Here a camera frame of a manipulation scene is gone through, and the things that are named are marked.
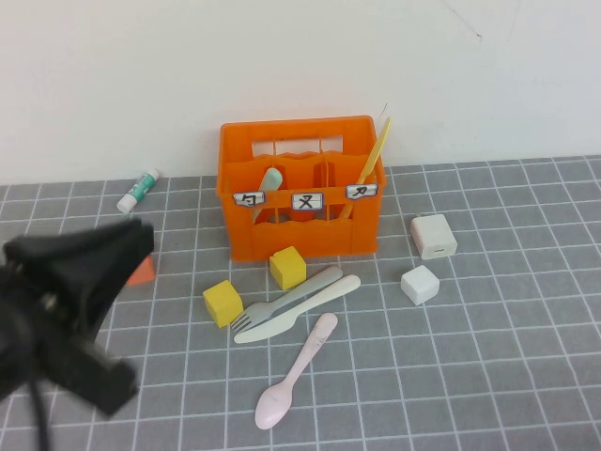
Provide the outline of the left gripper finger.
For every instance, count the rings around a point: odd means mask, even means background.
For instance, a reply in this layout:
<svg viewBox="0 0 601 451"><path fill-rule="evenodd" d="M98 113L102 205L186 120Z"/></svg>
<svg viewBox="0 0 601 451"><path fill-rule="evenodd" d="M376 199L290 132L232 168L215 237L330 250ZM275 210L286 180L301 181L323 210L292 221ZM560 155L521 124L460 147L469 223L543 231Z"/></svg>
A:
<svg viewBox="0 0 601 451"><path fill-rule="evenodd" d="M116 295L154 250L154 227L130 219L59 236L46 263L79 329L98 329Z"/></svg>
<svg viewBox="0 0 601 451"><path fill-rule="evenodd" d="M67 342L50 347L46 372L50 381L108 416L118 412L138 393L133 366L89 343Z"/></svg>

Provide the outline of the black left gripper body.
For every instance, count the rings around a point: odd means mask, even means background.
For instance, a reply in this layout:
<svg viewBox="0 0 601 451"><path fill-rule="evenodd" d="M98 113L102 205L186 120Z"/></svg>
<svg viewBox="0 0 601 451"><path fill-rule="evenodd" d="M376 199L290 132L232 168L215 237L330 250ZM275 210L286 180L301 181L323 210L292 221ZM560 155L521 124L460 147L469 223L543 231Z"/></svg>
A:
<svg viewBox="0 0 601 451"><path fill-rule="evenodd" d="M1 265L1 398L48 380L82 399L99 394L85 301L98 245L71 239L15 239Z"/></svg>

